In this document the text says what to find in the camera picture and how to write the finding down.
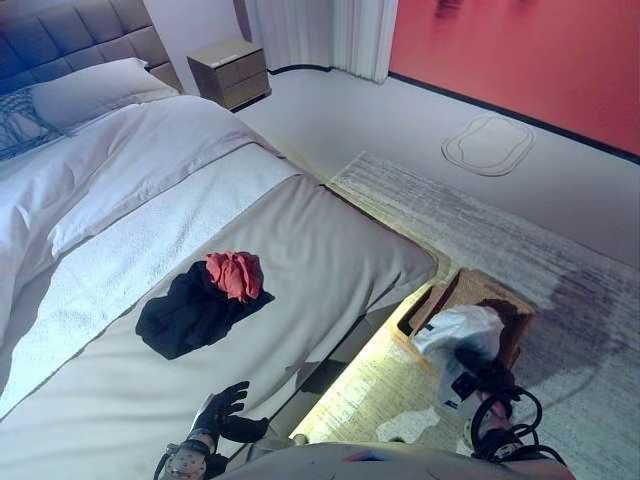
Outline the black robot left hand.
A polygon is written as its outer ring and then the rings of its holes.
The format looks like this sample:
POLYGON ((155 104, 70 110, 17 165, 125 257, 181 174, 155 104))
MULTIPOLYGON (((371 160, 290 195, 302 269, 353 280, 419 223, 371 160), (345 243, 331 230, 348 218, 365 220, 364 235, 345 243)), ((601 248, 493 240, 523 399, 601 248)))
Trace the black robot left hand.
POLYGON ((268 418, 254 420, 239 415, 244 409, 249 386, 249 381, 241 381, 217 394, 211 394, 196 416, 190 433, 207 435, 214 445, 217 445, 220 437, 243 444, 263 438, 268 430, 268 418))

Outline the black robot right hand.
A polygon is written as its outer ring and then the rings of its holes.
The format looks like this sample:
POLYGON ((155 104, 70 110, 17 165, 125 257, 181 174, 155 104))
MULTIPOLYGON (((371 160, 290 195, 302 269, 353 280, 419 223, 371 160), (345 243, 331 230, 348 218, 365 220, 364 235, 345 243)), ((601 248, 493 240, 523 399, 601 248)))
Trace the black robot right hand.
POLYGON ((515 381, 504 363, 487 359, 471 347, 460 346, 454 350, 454 358, 462 372, 454 379, 451 389, 461 401, 474 397, 478 402, 500 394, 508 401, 519 401, 514 392, 515 381))

